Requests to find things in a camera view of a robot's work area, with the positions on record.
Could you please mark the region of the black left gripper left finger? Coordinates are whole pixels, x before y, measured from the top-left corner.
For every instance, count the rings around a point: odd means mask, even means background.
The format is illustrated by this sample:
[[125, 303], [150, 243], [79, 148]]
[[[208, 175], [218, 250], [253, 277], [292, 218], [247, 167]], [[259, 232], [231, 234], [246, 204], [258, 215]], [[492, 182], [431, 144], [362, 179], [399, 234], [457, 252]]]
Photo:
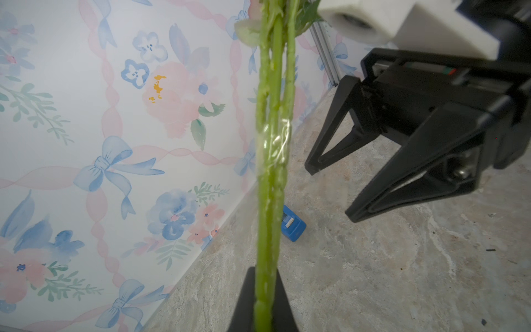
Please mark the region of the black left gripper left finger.
[[255, 267], [250, 267], [243, 281], [227, 332], [254, 331]]

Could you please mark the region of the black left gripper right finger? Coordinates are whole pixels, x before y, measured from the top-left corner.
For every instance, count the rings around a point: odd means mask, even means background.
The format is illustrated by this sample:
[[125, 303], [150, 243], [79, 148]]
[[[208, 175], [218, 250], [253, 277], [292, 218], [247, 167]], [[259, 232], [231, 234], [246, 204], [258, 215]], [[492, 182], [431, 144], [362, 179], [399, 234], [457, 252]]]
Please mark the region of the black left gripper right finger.
[[275, 332], [299, 331], [279, 271], [276, 276], [275, 299], [272, 307], [272, 330]]

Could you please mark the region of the blue tape dispenser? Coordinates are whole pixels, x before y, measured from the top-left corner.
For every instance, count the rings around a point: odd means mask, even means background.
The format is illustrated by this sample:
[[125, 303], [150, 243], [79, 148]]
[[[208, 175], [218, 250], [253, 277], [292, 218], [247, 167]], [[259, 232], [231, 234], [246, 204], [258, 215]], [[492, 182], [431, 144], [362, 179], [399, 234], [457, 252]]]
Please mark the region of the blue tape dispenser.
[[291, 242], [296, 242], [306, 229], [306, 223], [288, 206], [283, 206], [282, 234]]

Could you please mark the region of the clear tape strip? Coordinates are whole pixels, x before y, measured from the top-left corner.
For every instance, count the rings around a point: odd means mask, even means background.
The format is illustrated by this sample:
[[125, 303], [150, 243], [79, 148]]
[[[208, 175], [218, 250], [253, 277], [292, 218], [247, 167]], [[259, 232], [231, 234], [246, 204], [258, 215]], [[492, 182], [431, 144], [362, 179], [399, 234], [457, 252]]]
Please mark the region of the clear tape strip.
[[277, 178], [286, 176], [292, 128], [290, 120], [285, 118], [279, 119], [276, 127], [269, 123], [259, 126], [256, 143], [258, 177], [268, 172], [274, 172]]

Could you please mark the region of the artificial pink cream flower bouquet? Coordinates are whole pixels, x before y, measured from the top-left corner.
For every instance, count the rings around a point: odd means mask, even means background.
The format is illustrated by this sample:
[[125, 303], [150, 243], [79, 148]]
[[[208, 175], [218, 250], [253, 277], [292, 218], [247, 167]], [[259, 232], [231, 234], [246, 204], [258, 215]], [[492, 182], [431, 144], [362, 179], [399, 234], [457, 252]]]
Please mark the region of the artificial pink cream flower bouquet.
[[315, 22], [319, 1], [256, 1], [248, 19], [236, 23], [238, 38], [260, 52], [256, 102], [256, 172], [259, 223], [251, 331], [286, 326], [274, 314], [281, 240], [281, 220], [295, 106], [296, 39]]

